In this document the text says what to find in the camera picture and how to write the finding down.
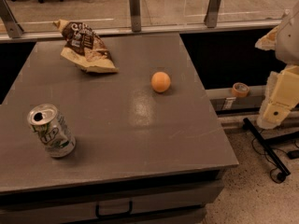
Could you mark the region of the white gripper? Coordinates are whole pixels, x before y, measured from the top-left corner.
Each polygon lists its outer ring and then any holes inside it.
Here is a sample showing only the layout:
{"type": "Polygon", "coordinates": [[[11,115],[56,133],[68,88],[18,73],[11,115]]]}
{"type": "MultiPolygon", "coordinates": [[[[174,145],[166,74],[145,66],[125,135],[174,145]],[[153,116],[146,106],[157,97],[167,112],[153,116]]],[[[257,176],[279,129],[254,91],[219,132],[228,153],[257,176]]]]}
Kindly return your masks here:
{"type": "MultiPolygon", "coordinates": [[[[257,49],[274,50],[278,60],[299,64],[299,2],[285,12],[281,24],[255,43],[257,49]]],[[[267,79],[257,124],[270,130],[279,126],[299,104],[299,66],[287,65],[267,79]]]]}

